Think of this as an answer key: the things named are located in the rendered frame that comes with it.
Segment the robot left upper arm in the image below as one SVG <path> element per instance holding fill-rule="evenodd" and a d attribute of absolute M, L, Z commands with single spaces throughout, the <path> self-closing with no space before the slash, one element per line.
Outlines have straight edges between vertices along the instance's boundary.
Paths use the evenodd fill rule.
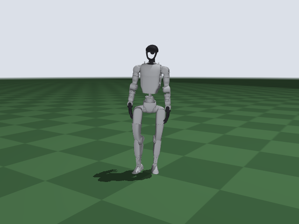
<path fill-rule="evenodd" d="M 170 88 L 169 88 L 170 70 L 168 67 L 165 67 L 165 66 L 160 66 L 160 68 L 161 68 L 161 73 L 164 75 L 163 76 L 163 83 L 164 83 L 163 92 L 169 93 L 170 92 Z"/>

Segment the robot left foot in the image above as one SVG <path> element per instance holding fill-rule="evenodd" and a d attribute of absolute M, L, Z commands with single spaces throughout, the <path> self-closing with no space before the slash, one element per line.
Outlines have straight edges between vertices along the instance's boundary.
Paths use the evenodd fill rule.
<path fill-rule="evenodd" d="M 154 164 L 154 166 L 153 166 L 153 164 L 152 164 L 152 174 L 159 174 L 159 171 L 158 171 L 158 168 L 157 168 L 157 166 Z"/>

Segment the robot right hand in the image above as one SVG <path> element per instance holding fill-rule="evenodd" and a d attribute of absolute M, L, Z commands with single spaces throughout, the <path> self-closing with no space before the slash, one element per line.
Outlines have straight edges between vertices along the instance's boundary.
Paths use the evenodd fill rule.
<path fill-rule="evenodd" d="M 132 104 L 131 104 L 131 103 L 128 103 L 128 111 L 129 111 L 129 114 L 130 114 L 131 119 L 133 119 L 132 107 L 133 107 Z"/>

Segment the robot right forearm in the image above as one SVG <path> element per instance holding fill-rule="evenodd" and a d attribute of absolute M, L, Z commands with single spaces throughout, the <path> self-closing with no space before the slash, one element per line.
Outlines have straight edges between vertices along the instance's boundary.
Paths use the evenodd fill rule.
<path fill-rule="evenodd" d="M 135 92 L 136 92 L 135 90 L 129 89 L 128 103 L 131 103 L 132 105 L 135 97 Z"/>

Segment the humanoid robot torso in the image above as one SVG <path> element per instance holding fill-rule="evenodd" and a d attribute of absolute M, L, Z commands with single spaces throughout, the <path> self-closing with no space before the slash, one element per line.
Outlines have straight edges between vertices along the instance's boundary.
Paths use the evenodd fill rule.
<path fill-rule="evenodd" d="M 147 62 L 149 63 L 149 62 Z M 149 94 L 145 96 L 143 101 L 143 112 L 156 113 L 156 101 L 151 94 L 157 94 L 161 87 L 162 73 L 160 64 L 150 65 L 144 62 L 140 67 L 140 85 L 143 93 Z"/>

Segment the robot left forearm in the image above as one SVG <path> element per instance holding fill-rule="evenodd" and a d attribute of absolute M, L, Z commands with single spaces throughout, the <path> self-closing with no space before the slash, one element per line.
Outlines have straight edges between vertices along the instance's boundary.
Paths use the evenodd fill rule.
<path fill-rule="evenodd" d="M 171 89 L 169 93 L 164 94 L 164 103 L 165 103 L 165 109 L 167 106 L 171 109 Z"/>

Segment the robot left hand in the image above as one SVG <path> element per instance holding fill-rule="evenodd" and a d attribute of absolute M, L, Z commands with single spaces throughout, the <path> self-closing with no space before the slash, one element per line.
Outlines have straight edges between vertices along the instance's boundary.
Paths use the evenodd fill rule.
<path fill-rule="evenodd" d="M 167 106 L 167 107 L 166 107 L 166 110 L 165 110 L 165 111 L 166 111 L 166 118 L 164 119 L 164 121 L 165 121 L 164 124 L 167 122 L 167 120 L 168 120 L 168 118 L 169 118 L 169 115 L 170 115 L 170 110 L 169 110 L 169 109 L 170 109 L 170 108 Z"/>

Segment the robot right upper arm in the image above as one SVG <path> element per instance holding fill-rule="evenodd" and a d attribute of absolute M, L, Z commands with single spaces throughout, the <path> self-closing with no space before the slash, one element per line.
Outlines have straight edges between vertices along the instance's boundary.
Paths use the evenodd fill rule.
<path fill-rule="evenodd" d="M 140 67 L 141 65 L 136 65 L 134 68 L 133 68 L 133 76 L 132 76 L 132 83 L 130 85 L 130 89 L 132 90 L 137 90 L 138 88 L 138 85 L 137 85 L 137 82 L 138 82 L 138 79 L 139 79 L 139 72 L 140 72 Z"/>

